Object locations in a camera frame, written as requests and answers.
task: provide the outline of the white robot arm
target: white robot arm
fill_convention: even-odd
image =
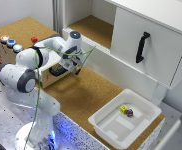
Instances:
[[[56,49],[61,52],[57,52],[61,57],[59,62],[61,67],[59,67],[56,71],[50,69],[50,72],[54,76],[59,76],[66,71],[70,71],[78,75],[80,72],[79,66],[83,66],[86,59],[85,55],[81,55],[84,53],[81,49],[81,35],[78,32],[73,31],[70,33],[67,41],[62,39],[59,35],[52,35],[51,37],[43,39],[35,43],[34,46],[18,53],[15,65],[0,65],[0,81],[3,85],[8,87],[6,95],[9,101],[25,107],[36,106],[38,89],[35,88],[36,78],[34,69],[37,68],[37,64],[38,68],[40,68],[48,62],[50,49]],[[53,131],[52,116],[56,115],[60,111],[60,104],[56,99],[41,91],[39,105],[37,108],[38,115],[36,123],[33,126],[33,130],[27,144],[27,146],[29,146],[29,150],[42,149],[42,146],[40,145],[43,144],[40,143],[43,143],[43,141],[46,142],[46,139]],[[18,142],[16,143],[16,149],[19,150],[25,143],[25,139],[23,139],[23,142],[20,141],[19,145]]]

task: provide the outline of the shelf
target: shelf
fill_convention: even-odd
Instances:
[[[94,16],[88,16],[69,28],[78,31],[84,36],[110,49],[113,35],[113,25],[102,21]]]

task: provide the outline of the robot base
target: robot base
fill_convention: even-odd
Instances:
[[[15,137],[15,150],[24,150],[24,146],[26,143],[25,138],[28,136],[31,126],[32,126],[32,122],[26,124],[17,132],[16,137]],[[57,150],[57,147],[59,147],[60,140],[61,140],[60,138],[56,138],[55,150]],[[32,148],[31,146],[29,146],[29,144],[26,144],[25,150],[40,150],[40,147],[37,146],[36,148]]]

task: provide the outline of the white wall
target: white wall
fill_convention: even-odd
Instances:
[[[27,16],[53,29],[52,0],[0,0],[0,27]]]
[[[182,81],[174,89],[168,91],[164,102],[182,112]]]

